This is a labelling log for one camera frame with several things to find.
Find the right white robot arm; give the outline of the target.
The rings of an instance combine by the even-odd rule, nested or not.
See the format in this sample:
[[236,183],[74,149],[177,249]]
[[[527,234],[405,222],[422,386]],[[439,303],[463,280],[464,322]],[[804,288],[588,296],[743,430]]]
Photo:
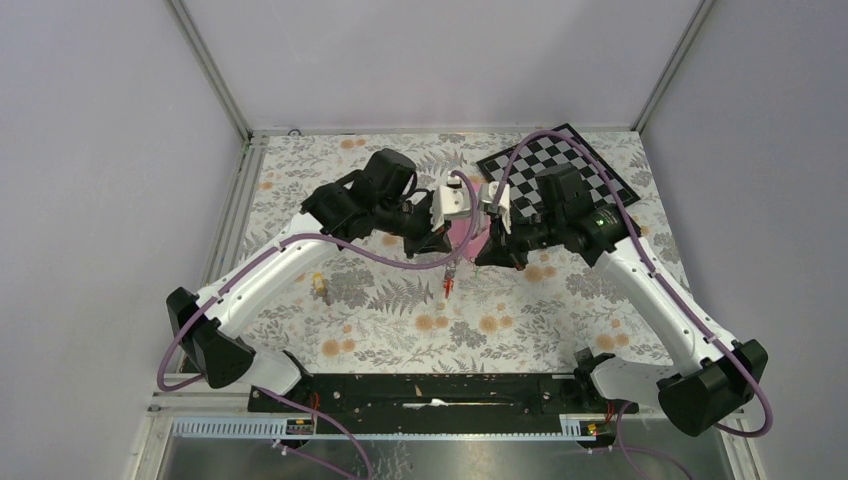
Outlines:
[[567,165],[542,171],[544,209],[521,221],[508,212],[508,187],[481,187],[478,208],[490,217],[479,266],[521,270],[528,254],[563,246],[626,296],[668,352],[669,366],[598,354],[578,363],[575,402],[597,412],[611,400],[660,409],[682,433],[696,437],[763,391],[768,353],[755,339],[739,341],[711,318],[657,260],[627,212],[594,206],[588,184]]

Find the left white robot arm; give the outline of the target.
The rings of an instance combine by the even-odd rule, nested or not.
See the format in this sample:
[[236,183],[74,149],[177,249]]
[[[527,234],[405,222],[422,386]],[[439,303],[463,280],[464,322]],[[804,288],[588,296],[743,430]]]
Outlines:
[[288,411],[309,401],[310,385],[300,364],[286,353],[254,347],[242,335],[266,305],[297,277],[343,252],[354,252],[395,269],[416,270],[412,261],[381,257],[357,245],[373,232],[402,237],[413,248],[442,253],[425,269],[458,256],[447,237],[451,216],[464,215],[476,196],[471,180],[454,170],[438,188],[423,191],[418,203],[415,164],[382,149],[366,166],[316,188],[282,231],[230,272],[197,292],[174,289],[165,300],[173,339],[165,356],[182,351],[198,374],[169,384],[157,374],[160,390],[174,392],[195,382],[211,389],[232,384],[258,386]]

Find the red tag key bunch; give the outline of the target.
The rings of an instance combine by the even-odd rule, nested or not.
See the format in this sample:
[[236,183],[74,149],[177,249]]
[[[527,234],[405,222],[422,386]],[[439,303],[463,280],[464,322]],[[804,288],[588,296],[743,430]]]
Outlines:
[[444,275],[443,275],[443,289],[444,289],[444,298],[445,299],[449,299],[451,292],[454,290],[457,268],[458,268],[458,262],[457,261],[452,261],[452,262],[448,263],[445,267],[445,272],[444,272]]

